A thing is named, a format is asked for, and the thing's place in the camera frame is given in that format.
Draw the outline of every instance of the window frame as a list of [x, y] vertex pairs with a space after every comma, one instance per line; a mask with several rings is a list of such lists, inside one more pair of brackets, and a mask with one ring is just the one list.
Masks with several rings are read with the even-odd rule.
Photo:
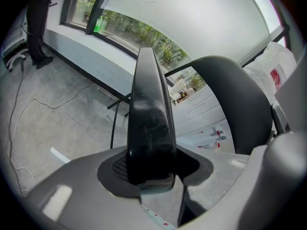
[[[104, 11], [104, 9], [101, 9], [101, 6], [104, 3], [107, 3], [107, 1], [108, 0], [96, 0], [95, 1], [93, 8], [91, 10], [90, 16], [89, 16], [87, 26], [86, 26], [86, 28], [84, 28], [82, 26], [78, 26], [77, 24], [73, 24], [73, 23], [70, 23], [70, 22], [67, 21], [67, 18], [69, 16], [68, 15], [69, 8], [70, 8], [72, 0], [64, 0], [62, 12], [61, 12], [61, 17], [60, 17], [60, 24], [72, 27], [74, 29], [82, 30], [87, 35], [93, 35], [93, 36], [105, 41], [106, 43], [118, 48], [119, 50], [123, 51], [124, 53], [126, 53], [130, 57], [137, 59], [138, 55], [135, 54], [134, 51], [132, 51], [127, 46], [125, 46], [123, 43], [113, 39], [112, 37], [104, 36], [102, 34], [94, 32], [94, 27], [96, 25], [96, 21], [102, 15], [102, 13]], [[240, 62], [238, 62], [239, 65], [243, 68], [247, 64], [249, 64], [250, 62], [254, 61], [256, 59], [256, 57], [261, 55], [263, 53], [263, 51], [265, 50], [265, 48], [267, 47], [267, 45], [269, 44], [269, 42], [278, 42], [281, 38], [285, 37], [286, 48], [291, 50], [290, 37], [289, 37], [290, 27], [289, 27], [289, 25], [287, 25], [285, 18], [284, 18], [284, 15], [283, 15], [279, 5], [276, 3], [275, 0], [271, 0], [271, 1], [272, 1], [273, 7], [275, 8], [277, 15], [278, 15], [278, 17], [281, 21], [281, 25], [274, 32], [272, 32], [260, 45], [258, 45], [258, 47], [256, 47], [252, 52], [250, 52]], [[167, 72], [165, 74], [167, 84], [169, 84], [171, 87], [174, 85], [174, 83], [172, 81], [170, 81], [167, 77], [169, 77], [170, 75], [177, 73], [181, 70], [184, 70], [184, 69], [186, 69], [190, 66], [191, 65], [188, 63], [184, 66], [178, 67], [174, 70]]]

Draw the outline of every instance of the green bottle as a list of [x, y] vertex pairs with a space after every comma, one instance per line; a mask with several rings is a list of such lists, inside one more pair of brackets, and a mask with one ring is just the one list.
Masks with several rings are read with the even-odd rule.
[[94, 28], [94, 32], [99, 32], [102, 23], [102, 16], [97, 19], [96, 26]]

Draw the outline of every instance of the white cable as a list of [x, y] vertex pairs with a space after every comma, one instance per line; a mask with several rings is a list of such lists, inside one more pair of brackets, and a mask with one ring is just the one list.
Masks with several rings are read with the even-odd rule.
[[30, 191], [29, 189], [24, 189], [24, 190], [21, 190], [21, 192], [25, 192], [25, 191]]
[[[63, 103], [61, 103], [61, 104], [59, 104], [59, 105], [57, 105], [57, 106], [51, 106], [51, 105], [49, 105], [49, 104], [47, 104], [47, 103], [45, 103], [45, 102], [40, 101], [40, 100], [37, 99], [37, 98], [32, 98], [32, 99], [24, 106], [24, 108], [22, 109], [22, 111], [20, 112], [20, 114], [19, 114], [19, 116], [18, 116], [18, 119], [17, 119], [17, 121], [16, 121], [16, 125], [15, 125], [15, 129], [14, 129], [14, 133], [13, 133], [13, 135], [12, 135], [12, 138], [11, 138], [10, 142], [9, 142], [9, 146], [8, 146], [8, 155], [9, 155], [9, 151], [10, 151], [10, 145], [11, 145], [11, 143], [13, 142], [14, 137], [15, 137], [15, 133], [16, 133], [16, 129], [17, 129], [17, 125], [18, 125], [19, 119], [20, 119], [20, 117], [21, 117], [21, 115], [23, 114], [24, 110], [26, 109], [26, 107], [29, 105], [29, 103], [30, 103], [31, 101], [37, 100], [39, 103], [41, 103], [41, 104], [43, 104], [43, 105], [47, 105], [48, 107], [50, 107], [50, 108], [52, 108], [52, 109], [56, 109], [56, 108], [62, 106], [63, 104], [65, 104], [66, 102], [68, 102], [68, 101], [72, 100], [73, 98], [75, 98], [76, 95], [79, 93], [80, 90], [83, 90], [83, 89], [85, 89], [85, 88], [87, 88], [87, 87], [90, 87], [90, 86], [97, 86], [97, 87], [99, 87], [101, 90], [106, 91], [106, 92], [108, 92], [110, 95], [112, 95], [109, 91], [103, 89], [101, 86], [99, 86], [99, 85], [97, 85], [97, 84], [90, 84], [90, 85], [87, 85], [87, 86], [85, 86], [85, 87], [80, 88], [80, 89], [75, 93], [75, 95], [74, 95], [73, 97], [69, 98], [68, 100], [64, 101]], [[34, 178], [32, 172], [31, 172], [28, 168], [26, 168], [26, 167], [17, 168], [17, 167], [15, 166], [15, 164], [13, 163], [13, 160], [12, 160], [12, 159], [11, 159], [11, 162], [12, 162], [12, 164], [13, 164], [13, 166], [15, 167], [16, 170], [27, 170], [27, 171], [29, 171], [29, 173], [31, 174], [31, 176], [32, 176], [32, 178], [33, 178], [33, 187], [35, 187], [35, 178]]]

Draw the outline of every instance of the gray floor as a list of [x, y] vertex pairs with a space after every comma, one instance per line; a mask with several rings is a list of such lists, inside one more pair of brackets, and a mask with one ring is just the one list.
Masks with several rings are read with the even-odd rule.
[[[54, 57], [48, 66], [37, 70], [29, 56], [24, 62], [24, 79], [12, 117], [11, 134], [21, 110], [32, 98], [56, 106], [71, 98], [81, 87], [93, 84], [51, 52], [45, 51]], [[1, 156], [5, 156], [5, 167], [13, 178], [15, 175], [8, 164], [8, 125], [21, 76], [19, 63], [12, 73], [0, 68]], [[37, 184], [64, 164], [50, 152], [51, 147], [70, 160], [108, 150], [115, 107], [111, 110], [106, 107], [114, 100], [107, 92], [90, 86], [57, 109], [31, 101], [20, 118], [12, 143], [12, 160], [16, 167], [30, 169]], [[128, 110], [119, 106], [113, 147], [127, 142], [128, 118], [124, 115]], [[33, 179], [27, 170], [19, 170], [18, 176], [22, 189], [33, 187]]]

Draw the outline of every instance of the black shoe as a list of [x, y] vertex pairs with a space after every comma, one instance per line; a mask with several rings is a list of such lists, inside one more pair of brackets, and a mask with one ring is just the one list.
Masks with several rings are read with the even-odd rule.
[[53, 61], [53, 57], [52, 56], [45, 57], [41, 62], [39, 62], [37, 64], [36, 69], [41, 69], [43, 66], [48, 65], [52, 61]]

